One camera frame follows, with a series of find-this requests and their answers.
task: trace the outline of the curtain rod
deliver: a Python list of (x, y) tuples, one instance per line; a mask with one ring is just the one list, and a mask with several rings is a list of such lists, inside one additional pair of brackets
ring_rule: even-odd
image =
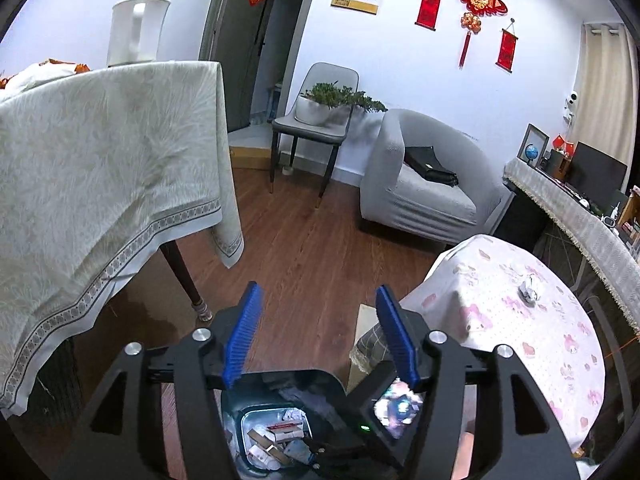
[[(610, 28), (609, 32), (611, 34), (620, 34), (620, 31), (617, 30), (616, 28)], [(592, 34), (602, 34), (602, 29), (601, 28), (592, 28), (591, 29), (591, 33)]]

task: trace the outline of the computer monitor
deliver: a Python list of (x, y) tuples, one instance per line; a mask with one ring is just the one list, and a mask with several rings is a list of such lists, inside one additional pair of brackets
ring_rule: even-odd
[(613, 193), (622, 187), (625, 175), (625, 164), (578, 142), (564, 183), (606, 212)]

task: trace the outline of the picture frame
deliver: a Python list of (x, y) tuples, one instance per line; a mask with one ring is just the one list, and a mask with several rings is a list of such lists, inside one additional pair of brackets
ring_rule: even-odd
[[(549, 137), (545, 135), (542, 130), (529, 123), (527, 133), (524, 135), (524, 139), (522, 139), (522, 144), (518, 150), (518, 158), (529, 164), (532, 168), (537, 168), (542, 160), (542, 156), (546, 152), (548, 143)], [(530, 144), (533, 144), (538, 149), (538, 156), (531, 161), (525, 155), (525, 149)]]

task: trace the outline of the green plant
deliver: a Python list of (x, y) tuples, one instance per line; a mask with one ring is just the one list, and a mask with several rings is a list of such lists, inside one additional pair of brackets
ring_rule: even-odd
[(311, 90), (304, 92), (302, 97), (310, 99), (329, 108), (338, 106), (357, 106), (365, 112), (386, 112), (386, 107), (380, 101), (374, 101), (363, 91), (354, 92), (353, 88), (343, 86), (339, 89), (335, 83), (316, 83)]

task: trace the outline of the grey door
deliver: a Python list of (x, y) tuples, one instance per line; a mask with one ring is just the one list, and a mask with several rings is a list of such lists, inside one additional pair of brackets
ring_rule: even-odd
[(230, 132), (249, 125), (260, 54), (274, 0), (225, 0), (210, 59), (219, 61), (225, 81)]

